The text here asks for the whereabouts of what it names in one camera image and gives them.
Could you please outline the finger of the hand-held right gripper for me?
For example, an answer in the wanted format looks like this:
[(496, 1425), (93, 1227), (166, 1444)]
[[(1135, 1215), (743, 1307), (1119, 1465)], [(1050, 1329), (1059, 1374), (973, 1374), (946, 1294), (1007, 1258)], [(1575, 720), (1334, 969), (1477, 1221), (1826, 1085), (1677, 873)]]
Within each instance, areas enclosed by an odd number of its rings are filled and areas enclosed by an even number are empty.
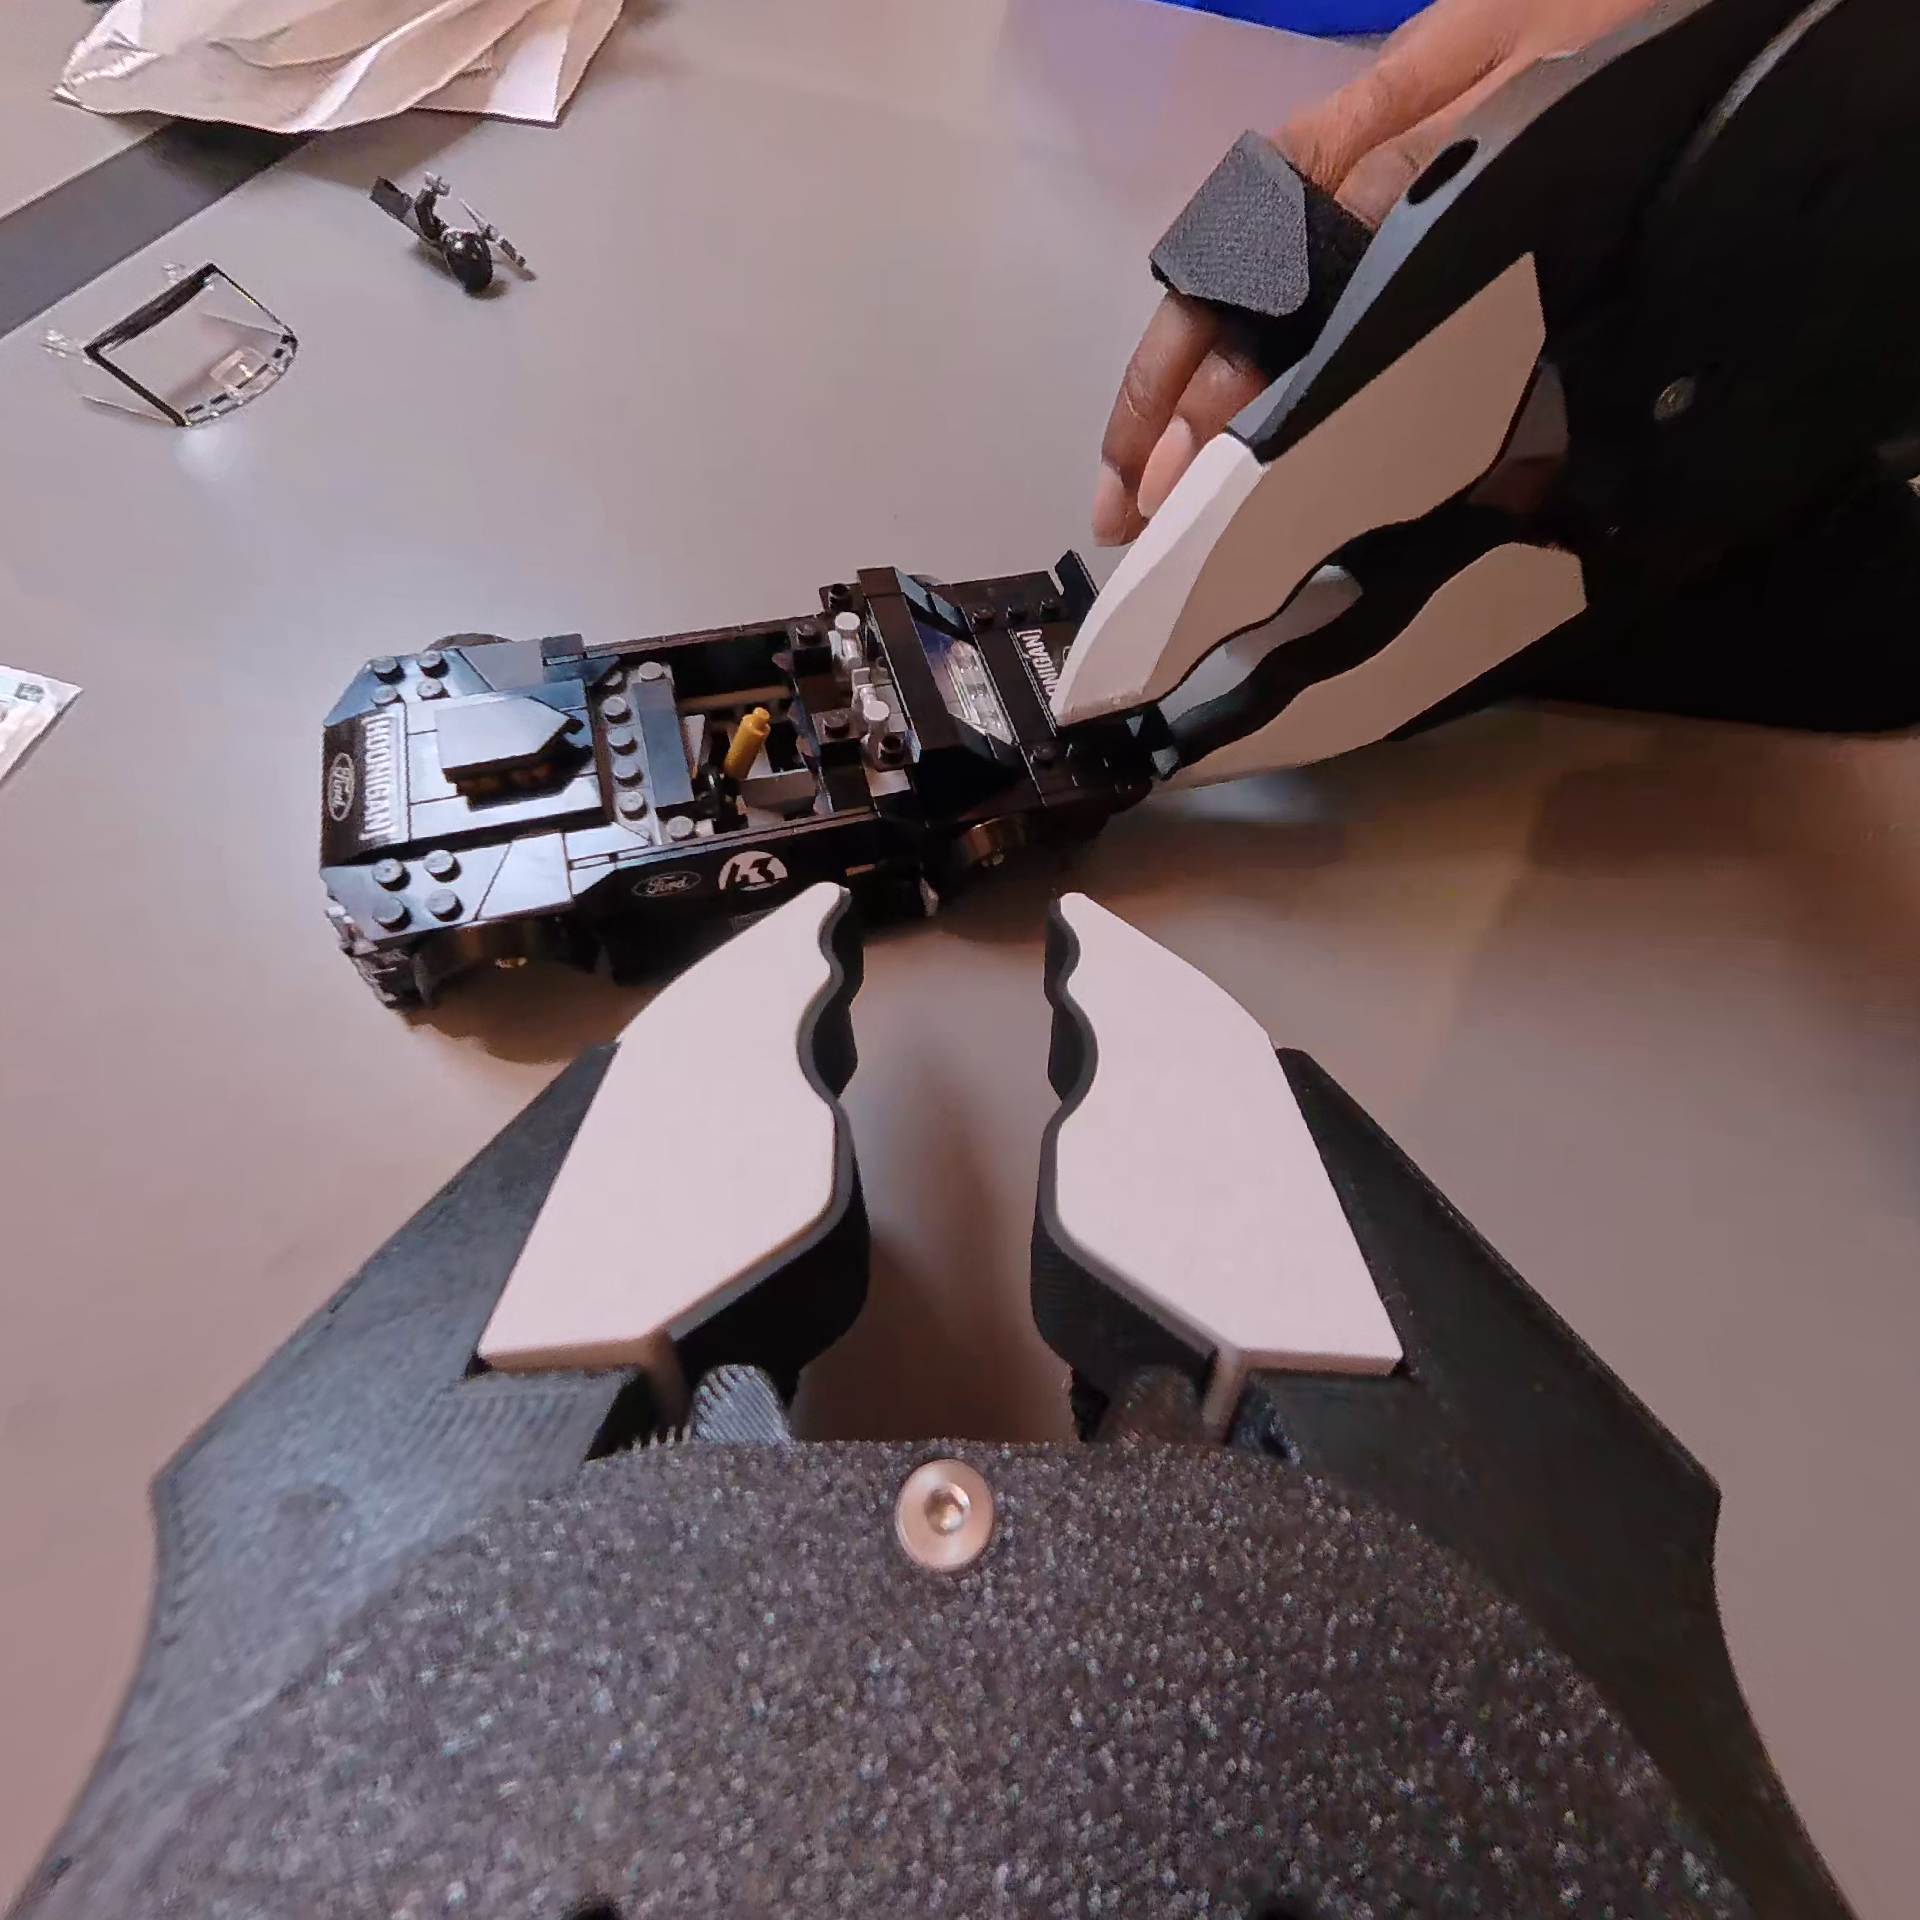
[(1161, 700), (1212, 646), (1271, 619), (1334, 547), (1492, 472), (1536, 352), (1536, 266), (1517, 256), (1282, 459), (1220, 433), (1099, 588), (1052, 720)]
[(1179, 717), (1172, 788), (1300, 773), (1374, 749), (1425, 720), (1453, 689), (1482, 681), (1588, 609), (1579, 561), (1565, 547), (1488, 547), (1442, 574), (1425, 609), (1392, 624), (1380, 588), (1334, 619), (1271, 646), (1235, 689), (1271, 700), (1247, 734), (1221, 737), (1233, 695)]

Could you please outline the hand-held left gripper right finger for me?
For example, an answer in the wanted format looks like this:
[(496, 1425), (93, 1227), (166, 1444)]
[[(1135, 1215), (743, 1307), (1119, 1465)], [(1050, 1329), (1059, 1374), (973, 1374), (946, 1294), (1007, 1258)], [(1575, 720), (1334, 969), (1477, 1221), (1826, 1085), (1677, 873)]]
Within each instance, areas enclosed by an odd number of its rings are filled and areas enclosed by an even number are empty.
[(1050, 909), (1033, 1324), (1119, 1400), (1144, 1368), (1233, 1429), (1247, 1374), (1385, 1383), (1404, 1348), (1270, 1029), (1083, 893)]

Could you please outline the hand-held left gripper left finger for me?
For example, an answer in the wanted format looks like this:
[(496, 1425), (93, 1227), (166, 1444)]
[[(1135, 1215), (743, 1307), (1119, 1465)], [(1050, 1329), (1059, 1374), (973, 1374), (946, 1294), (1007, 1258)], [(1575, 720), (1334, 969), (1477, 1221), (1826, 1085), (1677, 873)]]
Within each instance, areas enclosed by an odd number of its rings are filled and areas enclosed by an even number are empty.
[(487, 1374), (631, 1368), (656, 1417), (715, 1368), (800, 1400), (871, 1275), (843, 1115), (852, 989), (852, 894), (807, 886), (620, 1029), (482, 1324)]

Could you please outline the black lego car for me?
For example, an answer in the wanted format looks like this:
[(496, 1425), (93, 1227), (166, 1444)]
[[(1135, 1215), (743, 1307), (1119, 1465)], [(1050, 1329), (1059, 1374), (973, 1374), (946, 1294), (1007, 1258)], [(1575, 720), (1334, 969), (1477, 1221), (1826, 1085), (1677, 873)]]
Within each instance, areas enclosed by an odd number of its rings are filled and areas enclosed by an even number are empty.
[(327, 923), (387, 1011), (482, 967), (642, 986), (807, 886), (860, 923), (1079, 846), (1161, 717), (1052, 720), (1089, 573), (860, 573), (783, 619), (374, 651), (319, 734)]

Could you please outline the black lego axle assembly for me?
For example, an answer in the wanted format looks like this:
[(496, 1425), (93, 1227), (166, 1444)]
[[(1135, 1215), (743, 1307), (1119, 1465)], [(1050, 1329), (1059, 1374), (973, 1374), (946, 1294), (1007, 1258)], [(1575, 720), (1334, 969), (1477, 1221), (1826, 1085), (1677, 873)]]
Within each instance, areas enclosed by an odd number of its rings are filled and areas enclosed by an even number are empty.
[(534, 279), (529, 250), (496, 231), (447, 174), (419, 174), (419, 190), (399, 190), (387, 174), (373, 182), (373, 199), (417, 231), (438, 270), (482, 302), (496, 290), (496, 266), (506, 266), (515, 279)]

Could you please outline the clear lego windshield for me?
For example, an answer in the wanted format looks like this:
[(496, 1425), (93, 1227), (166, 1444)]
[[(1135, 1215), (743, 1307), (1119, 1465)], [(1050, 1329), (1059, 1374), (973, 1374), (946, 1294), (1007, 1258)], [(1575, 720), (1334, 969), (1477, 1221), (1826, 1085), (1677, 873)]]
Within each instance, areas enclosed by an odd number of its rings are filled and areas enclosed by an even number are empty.
[(79, 400), (166, 426), (240, 413), (270, 392), (300, 352), (295, 324), (218, 266), (172, 266), (166, 290), (124, 320), (91, 337), (51, 324), (41, 346)]

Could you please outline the blue storage bin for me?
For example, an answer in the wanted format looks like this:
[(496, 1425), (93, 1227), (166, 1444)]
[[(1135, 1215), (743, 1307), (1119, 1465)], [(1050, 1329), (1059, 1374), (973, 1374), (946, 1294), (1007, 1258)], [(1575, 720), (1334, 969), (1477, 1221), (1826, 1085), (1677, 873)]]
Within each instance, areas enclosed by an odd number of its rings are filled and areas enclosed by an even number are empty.
[(1293, 40), (1385, 40), (1425, 11), (1425, 0), (1172, 0), (1172, 5)]

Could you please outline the sticker sheet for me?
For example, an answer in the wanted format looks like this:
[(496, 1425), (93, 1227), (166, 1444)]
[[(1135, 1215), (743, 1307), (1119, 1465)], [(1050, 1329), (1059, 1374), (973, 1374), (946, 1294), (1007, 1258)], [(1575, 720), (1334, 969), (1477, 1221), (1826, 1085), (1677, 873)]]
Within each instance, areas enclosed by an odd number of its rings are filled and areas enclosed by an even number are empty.
[(79, 681), (0, 666), (0, 779), (41, 754), (78, 695)]

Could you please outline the white paper bags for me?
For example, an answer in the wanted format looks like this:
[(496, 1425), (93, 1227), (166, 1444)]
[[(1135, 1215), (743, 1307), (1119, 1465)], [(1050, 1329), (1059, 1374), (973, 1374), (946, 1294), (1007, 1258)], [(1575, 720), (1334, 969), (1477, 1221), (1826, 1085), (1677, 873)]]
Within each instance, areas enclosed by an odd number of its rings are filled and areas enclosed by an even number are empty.
[(119, 0), (55, 103), (253, 134), (396, 111), (560, 123), (620, 0)]

